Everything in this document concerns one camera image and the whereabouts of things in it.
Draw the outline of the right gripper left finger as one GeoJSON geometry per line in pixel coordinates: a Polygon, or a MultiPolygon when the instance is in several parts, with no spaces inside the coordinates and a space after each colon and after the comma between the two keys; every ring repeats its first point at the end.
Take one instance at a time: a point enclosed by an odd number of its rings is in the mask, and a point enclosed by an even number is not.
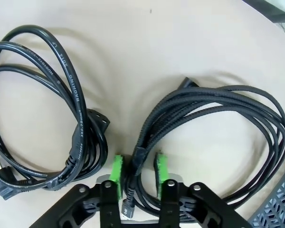
{"type": "Polygon", "coordinates": [[[79,228],[97,212],[100,227],[120,228],[124,157],[116,155],[109,179],[89,188],[77,184],[41,216],[43,228],[79,228]]]}

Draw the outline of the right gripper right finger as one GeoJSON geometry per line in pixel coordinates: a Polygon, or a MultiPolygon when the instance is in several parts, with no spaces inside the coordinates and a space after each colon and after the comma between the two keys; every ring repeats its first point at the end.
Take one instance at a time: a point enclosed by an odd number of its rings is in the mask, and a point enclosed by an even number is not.
{"type": "Polygon", "coordinates": [[[157,153],[154,159],[157,196],[161,200],[159,227],[178,228],[184,215],[202,228],[248,228],[250,224],[202,182],[185,186],[171,179],[168,159],[157,153]]]}

